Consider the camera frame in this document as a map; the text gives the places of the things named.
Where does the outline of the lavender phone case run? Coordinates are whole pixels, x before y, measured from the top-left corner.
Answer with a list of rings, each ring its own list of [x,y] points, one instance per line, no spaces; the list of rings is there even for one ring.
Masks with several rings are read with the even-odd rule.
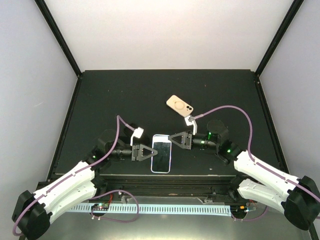
[[[169,143],[171,143],[171,148],[172,148],[172,142],[168,140],[168,135],[155,134],[155,135],[152,137],[152,147],[151,147],[151,148],[153,148],[154,142],[169,142]]]

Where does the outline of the beige phone case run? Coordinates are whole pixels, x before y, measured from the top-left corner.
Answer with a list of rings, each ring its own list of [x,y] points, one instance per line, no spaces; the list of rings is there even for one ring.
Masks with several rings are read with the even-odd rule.
[[[166,101],[166,105],[184,118],[189,116],[194,110],[190,104],[186,103],[176,95],[172,95]]]

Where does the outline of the black phone case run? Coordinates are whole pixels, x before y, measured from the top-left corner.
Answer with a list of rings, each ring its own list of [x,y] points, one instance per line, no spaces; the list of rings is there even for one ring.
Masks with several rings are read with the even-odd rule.
[[[134,130],[138,127],[135,123],[129,124]],[[123,135],[121,135],[119,138],[124,142],[129,142],[131,139],[131,136],[133,134],[133,130],[131,130],[129,127],[125,127],[123,129]]]

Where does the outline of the teal phone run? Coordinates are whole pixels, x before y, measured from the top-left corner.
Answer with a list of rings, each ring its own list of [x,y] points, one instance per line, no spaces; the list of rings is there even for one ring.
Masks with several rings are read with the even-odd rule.
[[[153,173],[169,173],[171,170],[171,143],[154,142],[152,148],[157,151],[157,155],[152,157],[151,171]]]

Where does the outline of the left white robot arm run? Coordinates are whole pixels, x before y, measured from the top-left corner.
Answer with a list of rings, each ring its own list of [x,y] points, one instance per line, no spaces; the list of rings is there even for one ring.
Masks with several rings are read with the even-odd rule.
[[[100,176],[100,168],[109,158],[141,162],[156,156],[158,151],[146,143],[140,127],[124,139],[119,137],[118,130],[105,130],[93,150],[70,171],[35,192],[25,190],[18,196],[11,217],[13,235],[37,240],[72,207],[86,200],[103,199],[108,188]]]

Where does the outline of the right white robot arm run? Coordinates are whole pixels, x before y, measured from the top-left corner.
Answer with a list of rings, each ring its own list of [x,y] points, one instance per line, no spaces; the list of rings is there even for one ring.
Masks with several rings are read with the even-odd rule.
[[[229,130],[220,120],[207,123],[207,133],[183,131],[168,139],[184,150],[212,150],[226,164],[247,178],[239,176],[228,187],[228,198],[253,200],[284,214],[295,227],[307,231],[320,216],[320,191],[313,179],[285,173],[242,150],[229,139]]]

